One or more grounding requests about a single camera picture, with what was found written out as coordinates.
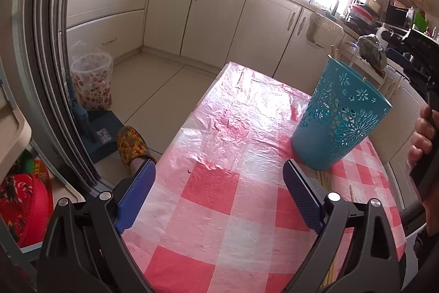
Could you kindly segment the person's right hand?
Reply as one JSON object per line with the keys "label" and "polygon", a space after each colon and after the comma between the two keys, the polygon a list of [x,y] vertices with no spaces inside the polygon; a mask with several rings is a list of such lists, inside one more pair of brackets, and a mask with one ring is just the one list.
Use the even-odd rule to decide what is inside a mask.
{"label": "person's right hand", "polygon": [[[431,110],[428,105],[420,109],[419,117],[415,121],[415,131],[410,137],[410,147],[407,160],[411,168],[432,151],[432,141],[438,130],[438,112]],[[428,236],[438,233],[438,177],[430,187],[429,194],[420,200],[426,212],[426,232]]]}

